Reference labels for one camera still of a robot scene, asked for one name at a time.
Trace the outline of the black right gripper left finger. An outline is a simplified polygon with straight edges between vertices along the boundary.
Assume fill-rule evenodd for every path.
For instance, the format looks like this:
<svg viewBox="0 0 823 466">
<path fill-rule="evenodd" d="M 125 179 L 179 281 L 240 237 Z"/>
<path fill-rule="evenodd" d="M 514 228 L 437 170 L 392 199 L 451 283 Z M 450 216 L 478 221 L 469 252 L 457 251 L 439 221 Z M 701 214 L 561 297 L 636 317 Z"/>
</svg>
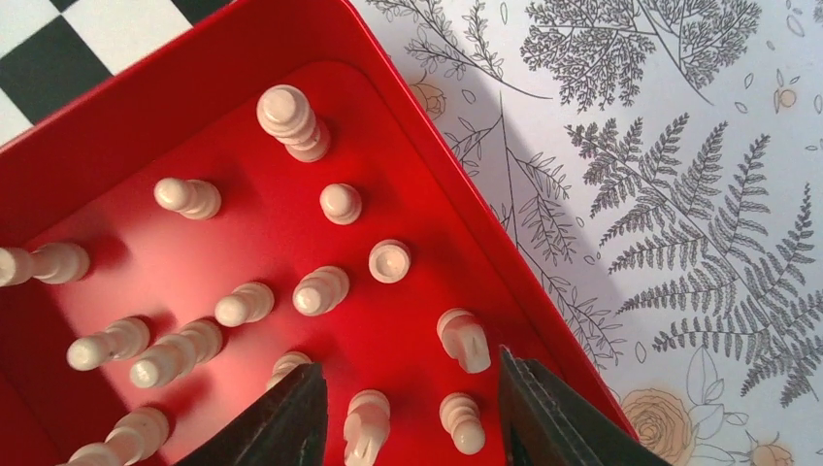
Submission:
<svg viewBox="0 0 823 466">
<path fill-rule="evenodd" d="M 300 364 L 179 466 L 321 465 L 328 390 L 318 363 Z"/>
</svg>

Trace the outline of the white chess piece tall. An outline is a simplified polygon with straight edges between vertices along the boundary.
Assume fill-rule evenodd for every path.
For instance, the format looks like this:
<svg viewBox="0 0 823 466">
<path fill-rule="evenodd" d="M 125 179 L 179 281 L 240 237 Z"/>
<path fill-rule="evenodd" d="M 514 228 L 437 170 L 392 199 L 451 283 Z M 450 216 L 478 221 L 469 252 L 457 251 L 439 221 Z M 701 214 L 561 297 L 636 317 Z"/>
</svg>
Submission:
<svg viewBox="0 0 823 466">
<path fill-rule="evenodd" d="M 331 146 L 326 124 L 295 86 L 278 84 L 264 91 L 256 105 L 256 117 L 261 128 L 298 161 L 315 162 Z"/>
</svg>

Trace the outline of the white chess rook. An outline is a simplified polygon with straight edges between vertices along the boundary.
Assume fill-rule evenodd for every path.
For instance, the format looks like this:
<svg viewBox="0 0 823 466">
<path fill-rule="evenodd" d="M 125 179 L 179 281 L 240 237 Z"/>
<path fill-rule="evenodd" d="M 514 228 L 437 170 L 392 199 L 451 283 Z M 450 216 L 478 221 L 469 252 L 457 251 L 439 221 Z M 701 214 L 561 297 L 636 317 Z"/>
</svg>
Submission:
<svg viewBox="0 0 823 466">
<path fill-rule="evenodd" d="M 378 282 L 397 283 L 411 268 L 410 250 L 398 240 L 382 240 L 371 249 L 368 267 L 372 277 Z"/>
</svg>

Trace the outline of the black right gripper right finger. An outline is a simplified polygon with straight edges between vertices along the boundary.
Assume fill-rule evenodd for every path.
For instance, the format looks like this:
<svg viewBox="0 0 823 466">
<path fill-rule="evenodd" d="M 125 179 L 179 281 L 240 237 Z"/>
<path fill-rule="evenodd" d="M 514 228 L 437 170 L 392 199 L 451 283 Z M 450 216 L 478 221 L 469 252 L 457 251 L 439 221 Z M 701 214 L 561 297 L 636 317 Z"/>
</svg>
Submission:
<svg viewBox="0 0 823 466">
<path fill-rule="evenodd" d="M 642 446 L 536 359 L 499 348 L 498 408 L 509 465 L 653 466 Z"/>
</svg>

